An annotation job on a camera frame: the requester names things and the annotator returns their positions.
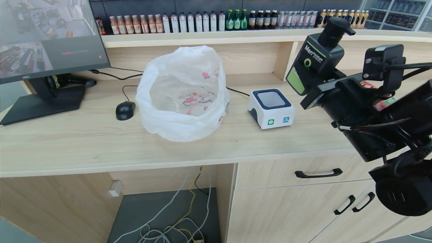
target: surveillance camera feed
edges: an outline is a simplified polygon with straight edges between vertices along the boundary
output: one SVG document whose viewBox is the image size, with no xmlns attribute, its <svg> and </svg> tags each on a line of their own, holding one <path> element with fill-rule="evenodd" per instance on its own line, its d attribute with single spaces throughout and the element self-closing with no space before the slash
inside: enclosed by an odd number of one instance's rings
<svg viewBox="0 0 432 243">
<path fill-rule="evenodd" d="M 0 83 L 109 67 L 88 0 L 0 0 Z"/>
</svg>

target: computer mouse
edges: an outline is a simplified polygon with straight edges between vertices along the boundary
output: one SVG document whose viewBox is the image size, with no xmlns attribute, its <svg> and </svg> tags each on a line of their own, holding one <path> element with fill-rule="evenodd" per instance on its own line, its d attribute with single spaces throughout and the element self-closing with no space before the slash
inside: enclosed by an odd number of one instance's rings
<svg viewBox="0 0 432 243">
<path fill-rule="evenodd" d="M 115 109 L 115 117 L 117 120 L 124 121 L 131 117 L 133 117 L 133 112 L 135 110 L 135 102 L 125 101 L 123 103 L 118 104 Z"/>
</svg>

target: black drawer handle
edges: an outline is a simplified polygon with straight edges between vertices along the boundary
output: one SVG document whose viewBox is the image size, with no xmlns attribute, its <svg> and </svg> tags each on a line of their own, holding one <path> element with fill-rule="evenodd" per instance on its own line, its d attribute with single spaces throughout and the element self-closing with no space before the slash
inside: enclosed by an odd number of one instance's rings
<svg viewBox="0 0 432 243">
<path fill-rule="evenodd" d="M 357 208 L 357 207 L 355 207 L 355 208 L 353 208 L 353 212 L 354 213 L 356 213 L 356 212 L 360 212 L 362 209 L 364 209 L 369 203 L 371 203 L 372 202 L 372 200 L 374 200 L 374 198 L 375 198 L 375 194 L 373 193 L 373 192 L 370 192 L 370 193 L 368 193 L 368 196 L 369 196 L 369 201 L 365 204 L 365 205 L 363 205 L 363 207 L 361 207 L 361 208 Z"/>
<path fill-rule="evenodd" d="M 343 212 L 345 212 L 345 210 L 346 209 L 348 209 L 353 203 L 354 203 L 354 201 L 356 200 L 356 197 L 354 196 L 354 195 L 351 195 L 351 196 L 349 196 L 348 197 L 348 199 L 349 199 L 349 204 L 348 204 L 348 206 L 346 206 L 342 211 L 338 211 L 338 210 L 335 210 L 334 211 L 334 214 L 335 215 L 340 215 L 340 214 L 342 214 Z"/>
<path fill-rule="evenodd" d="M 301 171 L 301 170 L 297 170 L 295 172 L 295 175 L 298 178 L 323 178 L 323 177 L 340 176 L 342 173 L 343 173 L 343 171 L 340 168 L 336 168 L 336 169 L 333 169 L 333 174 L 330 174 L 330 175 L 308 176 L 308 175 L 305 175 L 303 173 L 303 171 Z"/>
</svg>

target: plastic bag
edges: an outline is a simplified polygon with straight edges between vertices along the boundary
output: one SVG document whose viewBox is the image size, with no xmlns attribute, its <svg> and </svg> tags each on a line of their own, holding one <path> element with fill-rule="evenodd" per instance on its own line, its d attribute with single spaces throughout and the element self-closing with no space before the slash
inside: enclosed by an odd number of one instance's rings
<svg viewBox="0 0 432 243">
<path fill-rule="evenodd" d="M 152 60 L 144 70 L 136 101 L 141 122 L 152 134 L 189 142 L 214 132 L 230 96 L 222 61 L 208 46 L 180 47 Z"/>
</svg>

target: drawer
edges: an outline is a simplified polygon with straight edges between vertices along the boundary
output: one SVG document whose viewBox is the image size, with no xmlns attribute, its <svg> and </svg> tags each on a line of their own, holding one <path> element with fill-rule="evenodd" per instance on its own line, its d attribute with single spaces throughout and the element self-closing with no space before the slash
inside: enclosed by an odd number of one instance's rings
<svg viewBox="0 0 432 243">
<path fill-rule="evenodd" d="M 368 172 L 381 165 L 381 159 L 366 163 L 354 152 L 331 156 L 243 162 L 238 164 L 235 189 L 371 179 Z M 337 176 L 299 178 L 295 173 L 299 171 L 306 176 L 322 176 L 334 174 L 334 170 L 337 171 Z"/>
</svg>

